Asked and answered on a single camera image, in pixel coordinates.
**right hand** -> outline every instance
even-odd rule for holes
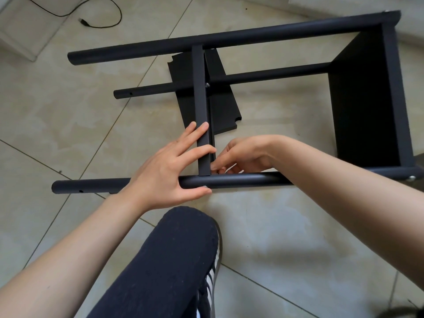
[[[241,171],[254,173],[272,168],[267,147],[274,136],[234,138],[211,163],[211,170],[215,174],[237,174]]]

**black leggings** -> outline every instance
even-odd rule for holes
[[[88,318],[196,317],[197,290],[217,249],[211,217],[187,206],[169,210]]]

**sneaker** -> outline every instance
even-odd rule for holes
[[[214,290],[216,277],[218,275],[222,258],[221,230],[219,229],[219,225],[216,221],[215,225],[218,231],[218,249],[215,256],[215,261],[212,263],[210,271],[206,275],[202,285],[197,292],[197,318],[215,318]]]

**black metal frame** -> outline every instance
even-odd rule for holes
[[[74,65],[141,58],[171,53],[191,53],[192,79],[115,90],[116,98],[193,91],[197,125],[211,127],[198,146],[214,144],[213,107],[209,90],[260,80],[327,73],[336,134],[338,158],[395,180],[421,178],[415,165],[400,71],[395,25],[400,11],[387,11],[289,25],[171,38],[68,53]],[[205,53],[209,49],[325,36],[347,32],[359,34],[330,63],[317,63],[241,74],[209,74]],[[198,176],[180,176],[183,188],[290,185],[279,172],[211,175],[214,155],[199,159]],[[56,181],[55,193],[119,192],[129,178]]]

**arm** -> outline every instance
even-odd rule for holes
[[[424,289],[423,193],[279,135],[236,138],[212,163],[219,173],[272,167]]]
[[[138,218],[210,194],[206,187],[182,189],[178,175],[210,145],[186,150],[208,128],[195,123],[152,156],[118,194],[108,197],[81,225],[0,289],[0,317],[73,317],[96,278]]]

